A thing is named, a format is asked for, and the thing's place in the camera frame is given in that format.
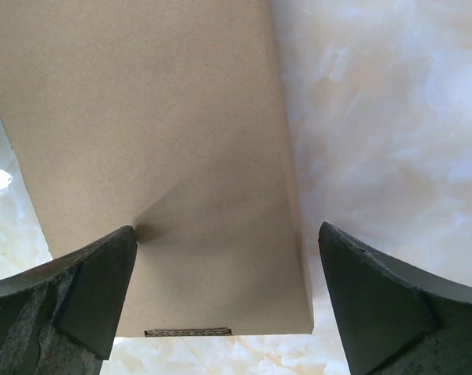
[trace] cardboard box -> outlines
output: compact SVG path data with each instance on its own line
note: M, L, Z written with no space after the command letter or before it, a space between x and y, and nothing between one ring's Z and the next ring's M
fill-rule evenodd
M135 225L118 335L311 332L267 1L0 0L0 115L54 257Z

